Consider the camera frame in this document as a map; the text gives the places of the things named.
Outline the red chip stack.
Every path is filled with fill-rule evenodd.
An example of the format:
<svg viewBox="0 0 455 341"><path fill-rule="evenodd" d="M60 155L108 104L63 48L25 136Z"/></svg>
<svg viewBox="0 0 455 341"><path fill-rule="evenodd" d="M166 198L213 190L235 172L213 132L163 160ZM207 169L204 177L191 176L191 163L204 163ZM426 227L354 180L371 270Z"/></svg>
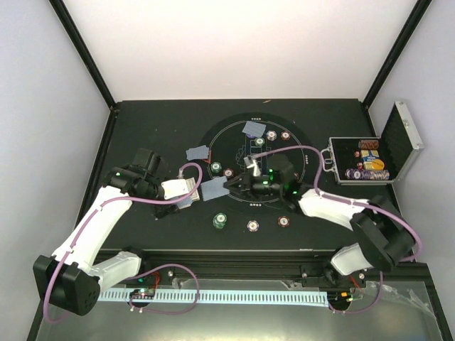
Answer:
<svg viewBox="0 0 455 341"><path fill-rule="evenodd" d="M290 225L290 220L286 216L279 217L277 222L280 227L288 227Z"/></svg>

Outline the red chips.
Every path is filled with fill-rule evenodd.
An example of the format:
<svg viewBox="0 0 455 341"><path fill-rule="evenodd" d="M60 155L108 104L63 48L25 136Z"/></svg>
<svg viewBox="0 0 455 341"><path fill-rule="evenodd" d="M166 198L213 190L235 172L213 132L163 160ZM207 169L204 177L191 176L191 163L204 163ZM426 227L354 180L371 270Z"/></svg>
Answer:
<svg viewBox="0 0 455 341"><path fill-rule="evenodd" d="M233 172L232 169L226 168L226 169L223 171L223 175L224 175L226 178L231 178L231 177L233 177L234 172Z"/></svg>
<svg viewBox="0 0 455 341"><path fill-rule="evenodd" d="M289 140L291 138L291 135L288 131L283 131L281 133L281 138L285 141Z"/></svg>

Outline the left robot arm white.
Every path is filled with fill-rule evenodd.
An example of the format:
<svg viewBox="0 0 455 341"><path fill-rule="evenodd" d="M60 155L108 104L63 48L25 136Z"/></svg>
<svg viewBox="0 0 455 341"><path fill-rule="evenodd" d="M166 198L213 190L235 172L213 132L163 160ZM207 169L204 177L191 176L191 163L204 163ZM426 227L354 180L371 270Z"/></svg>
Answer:
<svg viewBox="0 0 455 341"><path fill-rule="evenodd" d="M184 165L173 180L159 180L153 167L127 166L113 168L90 209L71 235L52 253L40 256L33 265L43 317L54 323L49 306L84 316L101 293L121 281L146 283L158 269L141 259L140 252L121 251L111 259L95 264L95 258L106 238L135 202L154 206L172 206L196 193L183 177Z"/></svg>

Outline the dealt cards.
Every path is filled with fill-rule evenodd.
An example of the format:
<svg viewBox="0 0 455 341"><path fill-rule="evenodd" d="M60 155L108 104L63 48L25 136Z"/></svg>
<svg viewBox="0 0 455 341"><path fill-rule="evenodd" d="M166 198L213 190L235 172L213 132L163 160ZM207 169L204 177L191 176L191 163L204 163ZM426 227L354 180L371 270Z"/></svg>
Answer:
<svg viewBox="0 0 455 341"><path fill-rule="evenodd" d="M192 160L206 160L209 157L210 149L206 145L189 148L186 151L186 158L188 161Z"/></svg>
<svg viewBox="0 0 455 341"><path fill-rule="evenodd" d="M255 121L247 121L242 129L242 133L255 138L260 138L264 134L266 128L267 126L265 124Z"/></svg>

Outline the blue-backed playing card deck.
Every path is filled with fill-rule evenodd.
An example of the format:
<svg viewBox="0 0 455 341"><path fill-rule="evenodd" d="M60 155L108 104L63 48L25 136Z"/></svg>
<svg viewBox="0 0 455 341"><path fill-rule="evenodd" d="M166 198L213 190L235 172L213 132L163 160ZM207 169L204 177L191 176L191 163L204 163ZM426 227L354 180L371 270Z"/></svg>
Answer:
<svg viewBox="0 0 455 341"><path fill-rule="evenodd" d="M194 189L194 187L196 186L195 178L186 179L186 184L187 184L187 187L189 190ZM187 197L185 200L177 202L176 206L178 207L178 209L182 210L182 209L190 207L194 202L199 201L199 200L200 200L200 195L198 193L198 190L195 190L191 194L191 196Z"/></svg>

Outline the single card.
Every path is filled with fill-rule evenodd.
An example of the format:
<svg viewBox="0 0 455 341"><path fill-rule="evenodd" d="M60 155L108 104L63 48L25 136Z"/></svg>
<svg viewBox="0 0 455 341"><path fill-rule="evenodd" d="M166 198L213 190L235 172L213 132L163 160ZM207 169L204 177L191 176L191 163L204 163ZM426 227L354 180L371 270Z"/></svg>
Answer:
<svg viewBox="0 0 455 341"><path fill-rule="evenodd" d="M200 191L203 197L203 201L207 202L219 197L223 197L229 194L229 190L224 187L227 182L227 178L215 177L212 180L206 181L200 184Z"/></svg>

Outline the green chip stack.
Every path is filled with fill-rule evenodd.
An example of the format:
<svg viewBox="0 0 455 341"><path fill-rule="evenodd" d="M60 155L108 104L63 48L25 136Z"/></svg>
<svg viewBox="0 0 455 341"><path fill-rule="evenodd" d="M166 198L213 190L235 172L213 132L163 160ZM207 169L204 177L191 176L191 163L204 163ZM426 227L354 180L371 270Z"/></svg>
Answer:
<svg viewBox="0 0 455 341"><path fill-rule="evenodd" d="M216 229L223 229L227 224L227 215L220 212L216 214L213 218L213 226Z"/></svg>

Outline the green chips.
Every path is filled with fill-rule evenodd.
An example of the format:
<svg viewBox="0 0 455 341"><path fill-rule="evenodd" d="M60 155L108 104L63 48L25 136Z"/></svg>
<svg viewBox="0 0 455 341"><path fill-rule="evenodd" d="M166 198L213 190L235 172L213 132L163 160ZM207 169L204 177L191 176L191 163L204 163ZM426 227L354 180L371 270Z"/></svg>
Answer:
<svg viewBox="0 0 455 341"><path fill-rule="evenodd" d="M264 145L264 139L263 138L256 138L255 139L255 146L263 146Z"/></svg>
<svg viewBox="0 0 455 341"><path fill-rule="evenodd" d="M222 169L223 169L223 167L221 166L221 163L219 163L219 162L213 162L210 164L210 170L213 173L219 173Z"/></svg>

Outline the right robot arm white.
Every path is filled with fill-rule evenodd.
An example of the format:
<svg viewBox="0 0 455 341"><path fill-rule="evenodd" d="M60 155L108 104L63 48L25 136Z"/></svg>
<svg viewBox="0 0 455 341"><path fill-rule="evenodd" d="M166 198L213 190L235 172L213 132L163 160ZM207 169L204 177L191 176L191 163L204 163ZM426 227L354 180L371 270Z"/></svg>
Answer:
<svg viewBox="0 0 455 341"><path fill-rule="evenodd" d="M355 243L340 248L323 268L327 284L340 286L349 275L365 270L391 271L417 244L402 217L386 210L383 197L355 200L315 189L296 180L284 182L279 175L243 173L223 187L240 197L278 198L283 206L305 217L315 217L350 230Z"/></svg>

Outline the red triangular all-in button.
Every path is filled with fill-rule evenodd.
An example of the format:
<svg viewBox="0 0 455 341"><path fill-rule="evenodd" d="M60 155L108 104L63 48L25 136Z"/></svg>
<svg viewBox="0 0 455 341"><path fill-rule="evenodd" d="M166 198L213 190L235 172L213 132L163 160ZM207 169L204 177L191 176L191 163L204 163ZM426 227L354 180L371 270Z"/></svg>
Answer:
<svg viewBox="0 0 455 341"><path fill-rule="evenodd" d="M207 164L211 164L211 156L212 156L212 151L209 150L208 157L203 159L203 162L206 162Z"/></svg>

